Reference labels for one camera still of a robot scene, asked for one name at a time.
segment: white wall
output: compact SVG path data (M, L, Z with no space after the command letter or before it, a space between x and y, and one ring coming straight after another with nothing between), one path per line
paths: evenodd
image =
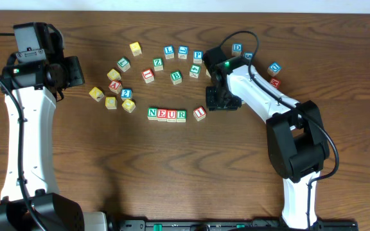
M370 0L0 0L0 10L370 13Z

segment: toy block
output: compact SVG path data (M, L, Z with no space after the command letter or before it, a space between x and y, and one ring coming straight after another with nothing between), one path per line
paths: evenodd
M166 112L166 122L177 122L177 111L176 110L168 110Z
M254 53L252 53L252 52L245 52L245 53L243 54L243 56L244 56L246 59L251 60L251 59L252 59L252 57L254 56Z
M182 83L182 75L179 71L174 71L171 73L171 81L174 85Z
M281 81L280 81L279 79L275 78L275 77L272 77L272 78L270 79L269 83L270 83L273 87L275 87L276 89L278 89L278 88L279 88L279 85L281 84Z
M116 98L115 97L106 97L105 106L108 109L116 109Z
M162 58L154 58L154 71L162 71L164 69L164 63Z
M158 121L166 121L166 114L167 109L158 109L157 111L157 120Z
M148 108L148 119L149 120L158 120L157 118L157 108Z
M116 94L119 94L122 90L122 84L118 81L112 81L109 85L109 90L115 92Z
M126 58L121 58L119 61L118 61L118 67L123 71L127 71L128 69L131 68L131 65L129 64L128 60Z
M268 74L274 77L281 69L282 67L277 62L274 62L268 67Z
M90 92L89 95L95 99L97 102L101 101L101 99L104 97L102 91L98 89L97 87L94 87Z
M120 80L121 79L120 73L117 72L115 69L110 70L110 72L108 72L107 76L108 76L108 79L110 81L112 81L112 80Z
M165 54L165 59L173 58L175 56L173 54L173 46L164 47L164 54Z
M131 48L132 54L134 56L142 54L141 46L139 45L139 42L134 42L133 44L129 44L129 47Z
M179 110L177 111L177 123L185 123L186 122L186 111Z
M155 80L154 74L151 69L142 72L142 78L145 80L145 83L150 83Z
M131 113L135 109L135 103L130 99L126 99L123 102L122 107L123 107L124 110Z
M198 78L200 72L200 66L199 65L192 65L191 69L189 70L189 76Z
M193 63L194 64L201 64L203 54L204 53L202 51L194 51L193 52Z
M203 107L198 107L193 111L193 116L195 116L195 119L197 119L197 121L200 121L205 118L206 112Z
M238 56L242 53L242 44L233 44L232 45L232 55Z
M126 99L132 99L132 90L131 89L122 89L121 99L125 101Z
M187 59L188 58L188 47L179 46L178 48L178 58Z

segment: wooden tabletop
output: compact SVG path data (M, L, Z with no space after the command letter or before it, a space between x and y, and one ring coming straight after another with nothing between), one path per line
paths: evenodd
M255 31L261 47L255 66L269 80L278 62L280 91L321 110L324 126L339 149L338 173L317 186L316 213L322 219L355 219L370 230L370 15L272 13L0 12L0 32L14 24L48 22L76 55L85 85L65 91L53 121L53 159L61 193L84 211L148 219L252 219L278 217L283 208L282 179L270 165L265 124L247 106L234 112L208 112L197 122L193 109L205 106L211 85L202 68L189 77L192 63L164 59L164 71L146 84L141 71L163 57L163 47L190 51L216 46L238 30ZM140 42L134 57L129 44ZM255 42L238 35L232 42L253 51ZM0 37L0 73L17 51L13 37ZM133 90L136 109L107 110L95 102L93 87L108 89L107 73L121 57L122 73ZM179 70L183 82L172 85ZM149 121L147 108L184 108L186 123ZM8 116L0 91L0 192L8 159ZM323 174L331 171L333 155Z

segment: yellow block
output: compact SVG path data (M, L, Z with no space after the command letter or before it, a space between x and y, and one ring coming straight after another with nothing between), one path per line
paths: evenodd
M142 54L141 46L139 45L138 42L134 42L133 44L129 44L131 47L132 54L134 56Z
M116 109L116 98L115 97L106 97L105 106L108 109Z
M100 89L98 89L97 87L94 87L90 92L89 92L89 95L95 99L97 102L101 101L101 99L103 98L103 93Z
M115 71L115 69L110 70L110 72L108 72L107 76L108 76L108 79L110 81L121 79L121 75L119 74L119 72Z
M135 109L135 103L130 99L126 99L123 102L122 107L123 107L124 110L131 113Z

